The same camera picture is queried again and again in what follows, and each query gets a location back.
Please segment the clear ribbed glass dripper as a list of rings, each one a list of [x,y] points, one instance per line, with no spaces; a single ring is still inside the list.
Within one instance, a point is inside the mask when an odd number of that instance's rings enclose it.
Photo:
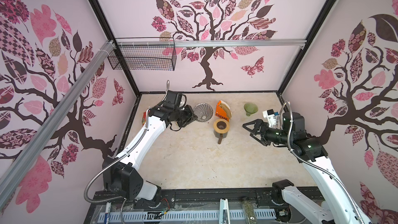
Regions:
[[[198,117],[198,122],[206,122],[211,120],[214,115],[213,108],[207,103],[200,103],[193,109],[194,114]]]

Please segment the orange coffee filter box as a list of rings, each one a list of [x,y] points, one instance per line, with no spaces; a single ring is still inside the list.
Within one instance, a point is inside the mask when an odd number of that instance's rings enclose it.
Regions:
[[[228,117],[226,116],[225,111],[220,107],[220,103],[221,103],[221,100],[216,105],[215,115],[220,119],[225,119],[226,121],[230,121],[230,119],[228,119]]]

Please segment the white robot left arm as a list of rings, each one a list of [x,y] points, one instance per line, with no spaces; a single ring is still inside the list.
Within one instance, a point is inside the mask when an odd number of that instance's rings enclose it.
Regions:
[[[168,126],[176,122],[181,129],[197,118],[190,105],[176,109],[161,106],[149,109],[146,113],[146,122],[136,137],[116,155],[114,160],[103,164],[106,170],[103,173],[105,189],[119,198],[156,201],[161,188],[140,176],[138,170],[141,163],[154,141]]]

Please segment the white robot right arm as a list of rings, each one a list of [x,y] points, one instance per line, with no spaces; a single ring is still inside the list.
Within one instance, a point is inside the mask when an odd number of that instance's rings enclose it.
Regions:
[[[289,204],[312,224],[370,224],[371,219],[355,203],[337,175],[320,139],[307,135],[304,117],[287,112],[280,118],[279,128],[273,125],[275,117],[268,117],[268,121],[256,119],[247,122],[243,128],[263,146],[288,148],[310,174],[324,202],[318,205],[287,179],[273,183],[273,202]]]

